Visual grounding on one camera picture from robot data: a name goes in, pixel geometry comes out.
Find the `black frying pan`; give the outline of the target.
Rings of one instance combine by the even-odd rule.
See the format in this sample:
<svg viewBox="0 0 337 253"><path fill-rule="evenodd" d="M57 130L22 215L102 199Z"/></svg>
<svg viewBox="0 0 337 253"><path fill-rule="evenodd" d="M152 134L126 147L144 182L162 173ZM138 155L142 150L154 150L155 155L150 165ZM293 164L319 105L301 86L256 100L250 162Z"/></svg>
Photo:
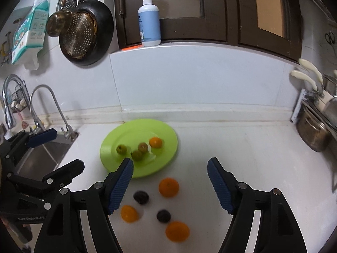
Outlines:
<svg viewBox="0 0 337 253"><path fill-rule="evenodd" d="M90 0L73 8L66 33L59 36L63 55L73 64L89 66L108 51L114 34L114 20L107 5Z"/></svg>

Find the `brown-green round fruit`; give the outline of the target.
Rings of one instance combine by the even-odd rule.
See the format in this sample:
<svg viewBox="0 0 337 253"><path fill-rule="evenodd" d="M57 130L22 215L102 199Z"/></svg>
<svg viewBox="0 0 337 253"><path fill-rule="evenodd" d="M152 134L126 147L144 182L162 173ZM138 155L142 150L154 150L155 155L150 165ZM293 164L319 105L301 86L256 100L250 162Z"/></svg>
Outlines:
<svg viewBox="0 0 337 253"><path fill-rule="evenodd" d="M138 144L138 150L142 153L145 154L148 152L148 145L145 142L141 142L140 144Z"/></svg>

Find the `black scissors on wall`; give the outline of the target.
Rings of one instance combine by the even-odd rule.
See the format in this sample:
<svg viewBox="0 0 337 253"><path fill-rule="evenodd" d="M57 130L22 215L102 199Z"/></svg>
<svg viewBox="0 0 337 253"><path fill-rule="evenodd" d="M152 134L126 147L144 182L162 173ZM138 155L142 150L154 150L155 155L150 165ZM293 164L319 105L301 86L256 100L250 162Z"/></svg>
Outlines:
<svg viewBox="0 0 337 253"><path fill-rule="evenodd" d="M335 35L332 31L329 31L328 33L325 33L324 38L330 46L334 47L336 38L335 38Z"/></svg>

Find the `steel pot on rack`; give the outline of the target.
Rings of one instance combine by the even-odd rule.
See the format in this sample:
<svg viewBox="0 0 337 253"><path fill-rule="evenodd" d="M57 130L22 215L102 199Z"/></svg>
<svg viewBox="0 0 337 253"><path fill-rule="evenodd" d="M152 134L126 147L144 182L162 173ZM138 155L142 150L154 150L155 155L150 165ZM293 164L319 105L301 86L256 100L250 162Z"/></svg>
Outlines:
<svg viewBox="0 0 337 253"><path fill-rule="evenodd" d="M316 152L323 152L332 140L332 134L326 125L304 104L296 128L304 143Z"/></svg>

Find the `teal paper towel pack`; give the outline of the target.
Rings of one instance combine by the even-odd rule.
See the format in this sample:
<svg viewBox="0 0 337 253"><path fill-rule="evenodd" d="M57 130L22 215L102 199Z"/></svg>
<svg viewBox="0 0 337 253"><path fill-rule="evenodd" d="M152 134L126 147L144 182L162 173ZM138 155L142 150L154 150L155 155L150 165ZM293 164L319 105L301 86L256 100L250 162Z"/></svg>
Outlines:
<svg viewBox="0 0 337 253"><path fill-rule="evenodd" d="M13 36L12 65L23 65L26 70L39 68L38 53L44 45L49 8L49 0L35 4L17 28Z"/></svg>

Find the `small orange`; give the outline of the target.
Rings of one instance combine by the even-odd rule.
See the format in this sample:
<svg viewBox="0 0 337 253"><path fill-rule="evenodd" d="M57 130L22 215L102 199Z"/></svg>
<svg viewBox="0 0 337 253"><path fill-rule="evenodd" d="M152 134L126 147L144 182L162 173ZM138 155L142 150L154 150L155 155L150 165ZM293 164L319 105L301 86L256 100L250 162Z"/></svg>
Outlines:
<svg viewBox="0 0 337 253"><path fill-rule="evenodd" d="M149 145L151 146L151 148L161 148L163 145L163 141L159 137L155 136L149 140Z"/></svg>

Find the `dark wooden window frame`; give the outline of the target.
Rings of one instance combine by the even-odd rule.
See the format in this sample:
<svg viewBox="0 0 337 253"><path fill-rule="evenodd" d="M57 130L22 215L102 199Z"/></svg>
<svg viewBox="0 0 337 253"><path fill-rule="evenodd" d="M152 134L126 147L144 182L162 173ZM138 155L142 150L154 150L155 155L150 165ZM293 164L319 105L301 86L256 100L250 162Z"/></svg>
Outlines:
<svg viewBox="0 0 337 253"><path fill-rule="evenodd" d="M291 61L302 54L299 0L152 0L164 42L215 42L268 52ZM140 44L143 0L114 0L118 45Z"/></svg>

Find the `large chrome faucet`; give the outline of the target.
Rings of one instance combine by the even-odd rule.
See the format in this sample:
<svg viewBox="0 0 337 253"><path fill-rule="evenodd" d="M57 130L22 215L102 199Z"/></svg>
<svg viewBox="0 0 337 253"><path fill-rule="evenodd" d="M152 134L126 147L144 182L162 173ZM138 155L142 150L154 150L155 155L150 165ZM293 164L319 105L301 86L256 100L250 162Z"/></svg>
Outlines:
<svg viewBox="0 0 337 253"><path fill-rule="evenodd" d="M11 109L11 95L8 93L8 87L10 82L15 82L19 88L21 89L23 99L25 100L26 104L29 102L29 93L27 91L26 84L19 76L16 74L10 74L7 76L3 83L2 87L2 101L3 101L3 108L5 113L5 121L9 130L13 129L16 126L16 120L14 119L13 112Z"/></svg>

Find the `green-yellow round fruit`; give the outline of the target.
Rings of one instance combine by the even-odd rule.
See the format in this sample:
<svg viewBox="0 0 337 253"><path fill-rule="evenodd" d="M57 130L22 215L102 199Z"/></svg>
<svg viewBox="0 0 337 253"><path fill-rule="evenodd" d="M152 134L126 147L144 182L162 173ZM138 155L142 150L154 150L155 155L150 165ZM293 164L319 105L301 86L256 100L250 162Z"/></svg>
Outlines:
<svg viewBox="0 0 337 253"><path fill-rule="evenodd" d="M119 144L119 145L116 147L116 152L117 152L119 155L126 155L126 154L127 154L127 146L125 146L124 144Z"/></svg>

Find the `steel sink basin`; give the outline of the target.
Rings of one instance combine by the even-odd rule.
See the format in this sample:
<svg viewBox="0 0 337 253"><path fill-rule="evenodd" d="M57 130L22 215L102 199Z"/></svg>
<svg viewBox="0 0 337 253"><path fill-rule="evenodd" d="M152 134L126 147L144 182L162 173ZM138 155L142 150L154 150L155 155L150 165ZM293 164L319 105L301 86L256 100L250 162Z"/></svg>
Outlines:
<svg viewBox="0 0 337 253"><path fill-rule="evenodd" d="M15 166L15 174L37 181L56 170L70 150L73 142L57 138L36 148L31 148Z"/></svg>

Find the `thin steel faucet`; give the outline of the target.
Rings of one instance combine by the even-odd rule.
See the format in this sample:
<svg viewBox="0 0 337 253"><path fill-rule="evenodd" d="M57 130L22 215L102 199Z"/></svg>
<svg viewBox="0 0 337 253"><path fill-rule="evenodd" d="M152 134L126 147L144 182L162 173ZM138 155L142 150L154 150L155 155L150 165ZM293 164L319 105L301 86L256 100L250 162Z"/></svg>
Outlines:
<svg viewBox="0 0 337 253"><path fill-rule="evenodd" d="M29 97L29 110L35 124L34 133L45 131L47 126L53 125L51 117L56 116L56 113L58 113L58 119L63 120L60 128L65 139L74 142L78 138L79 133L74 131L68 124L55 93L50 86L41 84L33 89Z"/></svg>

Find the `green fruit on plate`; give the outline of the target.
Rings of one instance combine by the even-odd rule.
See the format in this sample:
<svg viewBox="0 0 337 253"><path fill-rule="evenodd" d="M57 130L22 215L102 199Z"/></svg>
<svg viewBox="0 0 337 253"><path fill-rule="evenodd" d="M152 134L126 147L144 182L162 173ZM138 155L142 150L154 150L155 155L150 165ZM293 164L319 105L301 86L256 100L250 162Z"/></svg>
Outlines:
<svg viewBox="0 0 337 253"><path fill-rule="evenodd" d="M139 150L134 150L131 153L131 158L133 161L139 162L143 159L143 153Z"/></svg>

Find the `dark plum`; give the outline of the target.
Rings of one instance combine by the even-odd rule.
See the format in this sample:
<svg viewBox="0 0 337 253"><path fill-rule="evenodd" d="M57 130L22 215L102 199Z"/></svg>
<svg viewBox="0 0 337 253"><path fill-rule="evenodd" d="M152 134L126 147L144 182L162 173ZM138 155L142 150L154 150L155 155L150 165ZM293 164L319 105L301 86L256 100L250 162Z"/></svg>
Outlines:
<svg viewBox="0 0 337 253"><path fill-rule="evenodd" d="M166 224L171 221L171 214L166 209L162 209L157 212L156 218L160 223Z"/></svg>
<svg viewBox="0 0 337 253"><path fill-rule="evenodd" d="M139 205L147 204L150 199L148 193L145 191L136 191L133 195L133 198Z"/></svg>

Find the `blue soap dispenser bottle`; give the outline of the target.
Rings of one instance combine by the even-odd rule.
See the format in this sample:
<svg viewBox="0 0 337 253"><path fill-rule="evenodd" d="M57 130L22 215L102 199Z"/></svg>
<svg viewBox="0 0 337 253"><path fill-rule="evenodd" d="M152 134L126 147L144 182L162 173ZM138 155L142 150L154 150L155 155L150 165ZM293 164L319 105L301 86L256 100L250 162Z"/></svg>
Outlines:
<svg viewBox="0 0 337 253"><path fill-rule="evenodd" d="M143 0L138 9L140 40L144 47L161 43L159 9L152 0Z"/></svg>

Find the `orange fruit front left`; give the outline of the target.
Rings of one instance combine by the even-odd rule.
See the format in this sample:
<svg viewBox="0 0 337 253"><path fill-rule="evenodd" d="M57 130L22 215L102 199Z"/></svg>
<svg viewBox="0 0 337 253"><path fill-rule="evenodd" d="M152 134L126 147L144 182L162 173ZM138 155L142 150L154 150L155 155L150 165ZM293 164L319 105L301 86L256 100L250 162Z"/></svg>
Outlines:
<svg viewBox="0 0 337 253"><path fill-rule="evenodd" d="M121 208L120 215L127 223L134 223L139 219L138 211L130 205L124 205Z"/></svg>

